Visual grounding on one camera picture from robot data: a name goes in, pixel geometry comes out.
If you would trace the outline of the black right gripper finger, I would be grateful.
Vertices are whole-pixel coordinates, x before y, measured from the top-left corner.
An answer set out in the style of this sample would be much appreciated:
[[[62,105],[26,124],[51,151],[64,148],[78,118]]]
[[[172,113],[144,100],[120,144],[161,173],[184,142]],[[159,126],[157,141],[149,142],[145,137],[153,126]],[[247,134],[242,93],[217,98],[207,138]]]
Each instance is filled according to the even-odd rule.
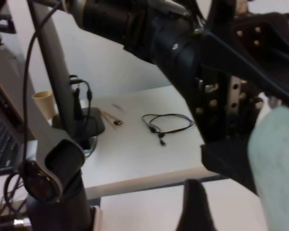
[[[206,191],[194,179],[184,182],[183,209],[177,225],[178,231],[215,231]]]

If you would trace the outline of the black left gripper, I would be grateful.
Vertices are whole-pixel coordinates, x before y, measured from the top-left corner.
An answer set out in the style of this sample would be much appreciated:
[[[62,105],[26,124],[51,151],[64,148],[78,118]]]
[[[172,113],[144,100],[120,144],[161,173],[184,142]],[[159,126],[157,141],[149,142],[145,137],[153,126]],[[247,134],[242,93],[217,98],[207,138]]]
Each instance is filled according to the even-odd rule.
[[[259,103],[264,101],[257,86],[241,83],[237,114],[230,116],[229,81],[229,75],[210,70],[176,72],[173,77],[174,87],[185,99],[202,139],[207,142],[201,146],[204,167],[257,194],[248,159],[249,138],[232,136],[251,134],[262,109]]]

